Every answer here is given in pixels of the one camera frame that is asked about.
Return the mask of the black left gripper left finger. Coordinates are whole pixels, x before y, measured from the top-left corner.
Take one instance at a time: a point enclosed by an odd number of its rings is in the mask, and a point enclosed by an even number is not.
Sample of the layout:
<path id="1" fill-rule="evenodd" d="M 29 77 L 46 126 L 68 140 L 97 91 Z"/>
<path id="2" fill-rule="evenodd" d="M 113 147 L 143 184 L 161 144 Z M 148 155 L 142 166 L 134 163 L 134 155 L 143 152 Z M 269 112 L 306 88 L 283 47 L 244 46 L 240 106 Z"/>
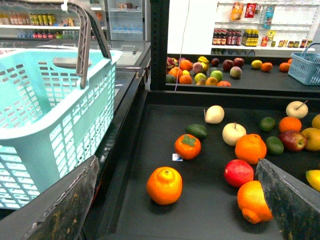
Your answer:
<path id="1" fill-rule="evenodd" d="M 75 180 L 55 203 L 32 224 L 25 240 L 77 240 L 92 204 L 97 176 L 98 158 L 93 155 L 84 162 Z"/>

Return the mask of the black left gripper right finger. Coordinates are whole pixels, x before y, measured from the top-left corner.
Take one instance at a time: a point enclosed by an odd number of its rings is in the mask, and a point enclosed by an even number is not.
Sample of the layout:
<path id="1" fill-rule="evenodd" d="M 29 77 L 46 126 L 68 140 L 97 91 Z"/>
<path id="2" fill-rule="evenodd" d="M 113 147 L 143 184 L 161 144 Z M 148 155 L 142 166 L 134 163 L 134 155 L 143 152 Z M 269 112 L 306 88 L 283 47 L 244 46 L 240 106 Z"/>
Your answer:
<path id="1" fill-rule="evenodd" d="M 320 193 L 264 158 L 256 174 L 282 238 L 318 240 Z"/>

